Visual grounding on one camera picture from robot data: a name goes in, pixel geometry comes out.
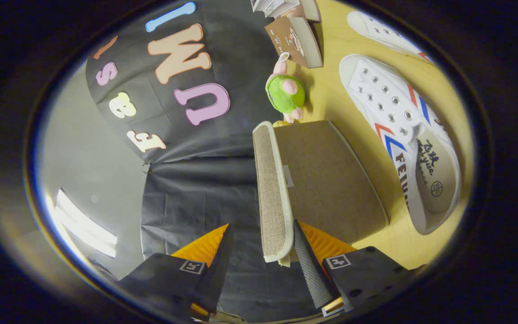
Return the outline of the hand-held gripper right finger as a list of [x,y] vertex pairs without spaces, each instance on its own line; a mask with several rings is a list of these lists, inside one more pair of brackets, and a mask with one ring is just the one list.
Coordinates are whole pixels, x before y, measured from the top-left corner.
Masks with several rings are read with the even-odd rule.
[[324,317],[374,311],[407,289],[421,271],[405,268],[373,246],[355,249],[298,220],[294,239],[311,299]]

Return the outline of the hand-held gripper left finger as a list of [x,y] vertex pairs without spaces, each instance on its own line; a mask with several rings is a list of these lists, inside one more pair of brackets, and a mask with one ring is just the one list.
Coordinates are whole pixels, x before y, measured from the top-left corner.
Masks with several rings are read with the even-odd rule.
[[150,311],[208,321],[217,312],[233,246],[232,226],[224,224],[171,255],[152,254],[117,285]]

